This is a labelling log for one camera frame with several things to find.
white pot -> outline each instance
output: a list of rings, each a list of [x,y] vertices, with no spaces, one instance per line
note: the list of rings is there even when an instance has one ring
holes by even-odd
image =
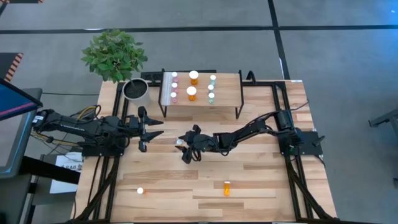
[[[132,81],[134,81],[134,80],[142,81],[143,83],[145,83],[145,85],[146,85],[146,87],[147,87],[147,90],[145,91],[145,93],[144,93],[142,96],[140,96],[140,97],[138,97],[138,98],[133,99],[133,98],[127,97],[127,96],[124,94],[124,88],[125,88],[126,85],[130,82],[130,81],[128,81],[128,82],[126,82],[126,83],[123,85],[122,93],[123,93],[124,97],[125,97],[126,99],[128,99],[131,103],[134,103],[136,106],[147,106],[147,105],[149,105],[149,104],[150,104],[150,96],[149,96],[149,86],[148,86],[148,83],[145,82],[145,80],[143,80],[143,79],[141,79],[141,78],[132,78],[131,80],[132,80]]]

white label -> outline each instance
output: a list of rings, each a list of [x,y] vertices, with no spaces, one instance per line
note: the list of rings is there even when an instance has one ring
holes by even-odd
[[[43,120],[44,117],[43,117],[43,116],[38,116],[38,115],[36,115],[36,116],[35,116],[35,119]]]

green leaves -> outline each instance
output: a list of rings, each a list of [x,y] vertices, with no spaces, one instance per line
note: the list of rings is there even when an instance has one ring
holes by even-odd
[[[132,71],[144,68],[148,57],[144,49],[136,47],[142,44],[124,31],[107,30],[93,37],[90,46],[82,50],[85,56],[81,60],[89,66],[90,72],[97,73],[104,81],[120,82],[130,79]]]

potted plant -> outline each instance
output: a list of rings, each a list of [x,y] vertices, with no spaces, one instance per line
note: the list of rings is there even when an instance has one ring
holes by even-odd
[[[140,72],[142,64],[148,61],[142,45],[120,30],[105,31],[99,37],[94,36],[90,46],[82,50],[82,58],[90,72],[102,76],[104,81],[113,83],[130,80],[123,86],[123,95],[137,106],[150,102],[149,87],[141,78],[131,78],[132,72]]]

paper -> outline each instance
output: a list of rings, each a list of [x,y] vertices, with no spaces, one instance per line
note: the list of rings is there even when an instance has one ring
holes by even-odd
[[[68,152],[63,155],[57,156],[56,166],[64,167],[70,170],[81,172],[81,167],[83,166],[83,158],[81,152]],[[52,180],[50,194],[59,194],[66,192],[76,192],[77,184],[69,184],[57,180]]]

